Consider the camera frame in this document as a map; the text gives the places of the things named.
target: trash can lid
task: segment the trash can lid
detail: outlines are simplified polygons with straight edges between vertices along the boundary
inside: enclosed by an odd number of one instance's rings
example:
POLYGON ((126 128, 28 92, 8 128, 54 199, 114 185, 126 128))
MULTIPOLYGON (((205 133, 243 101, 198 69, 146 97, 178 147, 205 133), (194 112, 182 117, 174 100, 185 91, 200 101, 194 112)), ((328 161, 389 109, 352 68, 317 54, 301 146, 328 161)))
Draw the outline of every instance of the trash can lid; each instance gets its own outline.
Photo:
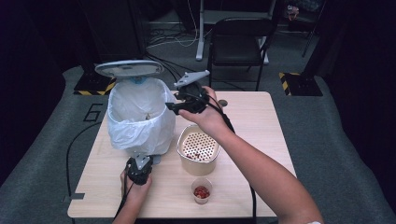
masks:
POLYGON ((112 63, 101 63, 95 67, 95 72, 105 77, 144 77, 159 75, 163 65, 150 60, 128 60, 112 63))

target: red contents in cup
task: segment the red contents in cup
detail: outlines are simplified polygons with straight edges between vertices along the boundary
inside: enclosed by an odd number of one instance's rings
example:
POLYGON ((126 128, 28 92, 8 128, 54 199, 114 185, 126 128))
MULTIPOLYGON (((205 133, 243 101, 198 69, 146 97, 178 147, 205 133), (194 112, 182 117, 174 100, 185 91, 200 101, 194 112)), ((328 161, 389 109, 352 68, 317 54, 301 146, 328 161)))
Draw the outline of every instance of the red contents in cup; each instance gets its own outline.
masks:
POLYGON ((199 187, 195 188, 194 195, 195 195, 197 198, 204 199, 204 198, 209 197, 210 192, 209 192, 209 190, 208 190, 207 188, 205 188, 204 186, 199 186, 199 187))

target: table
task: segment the table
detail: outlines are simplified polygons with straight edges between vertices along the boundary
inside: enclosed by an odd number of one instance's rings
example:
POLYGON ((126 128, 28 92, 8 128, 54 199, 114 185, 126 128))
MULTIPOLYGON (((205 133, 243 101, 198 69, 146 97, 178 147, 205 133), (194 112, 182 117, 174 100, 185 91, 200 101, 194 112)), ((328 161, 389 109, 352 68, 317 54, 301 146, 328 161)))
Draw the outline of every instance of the table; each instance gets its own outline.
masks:
MULTIPOLYGON (((218 100, 228 102, 224 112, 235 132, 295 175, 270 94, 264 91, 218 91, 217 95, 218 100)), ((139 217, 251 217, 249 184, 223 149, 217 157, 215 170, 206 176, 214 188, 210 201, 205 205, 195 203, 190 188, 196 176, 183 170, 177 154, 177 139, 190 124, 177 116, 175 136, 162 161, 153 166, 153 183, 139 217)), ((121 198, 120 173, 128 158, 124 150, 110 145, 105 116, 76 189, 76 193, 84 193, 84 198, 72 200, 68 215, 114 217, 121 198)), ((275 216, 259 196, 257 216, 275 216)))
MULTIPOLYGON (((271 7, 268 12, 243 12, 243 11, 216 11, 216 10, 205 10, 204 0, 200 2, 200 13, 199 13, 199 40, 198 48, 195 56, 196 61, 201 61, 204 55, 204 24, 215 24, 217 21, 231 17, 264 17, 271 18, 272 12, 275 7, 276 0, 271 0, 271 7)), ((265 36, 260 40, 260 45, 264 44, 265 36)), ((268 64, 268 55, 264 55, 264 64, 268 64)))

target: bin liner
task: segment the bin liner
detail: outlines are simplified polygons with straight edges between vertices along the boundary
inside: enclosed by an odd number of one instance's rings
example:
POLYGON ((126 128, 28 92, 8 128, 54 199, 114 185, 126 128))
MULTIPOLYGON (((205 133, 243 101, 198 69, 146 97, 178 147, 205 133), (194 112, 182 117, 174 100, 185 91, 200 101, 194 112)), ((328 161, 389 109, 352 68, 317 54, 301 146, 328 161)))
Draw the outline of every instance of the bin liner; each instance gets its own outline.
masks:
POLYGON ((147 77, 136 84, 130 78, 119 81, 108 100, 108 133, 111 145, 144 155, 167 152, 174 136, 176 115, 165 103, 175 96, 163 81, 147 77))

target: perforated container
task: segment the perforated container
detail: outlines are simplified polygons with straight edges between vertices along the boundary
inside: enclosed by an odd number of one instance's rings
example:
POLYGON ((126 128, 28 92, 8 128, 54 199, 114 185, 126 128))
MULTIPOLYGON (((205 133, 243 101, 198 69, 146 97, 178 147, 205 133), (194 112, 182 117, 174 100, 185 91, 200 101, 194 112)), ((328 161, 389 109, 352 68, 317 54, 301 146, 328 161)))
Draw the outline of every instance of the perforated container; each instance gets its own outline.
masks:
POLYGON ((208 175, 216 167, 219 144, 198 125, 190 125, 178 138, 177 152, 182 167, 191 175, 208 175))

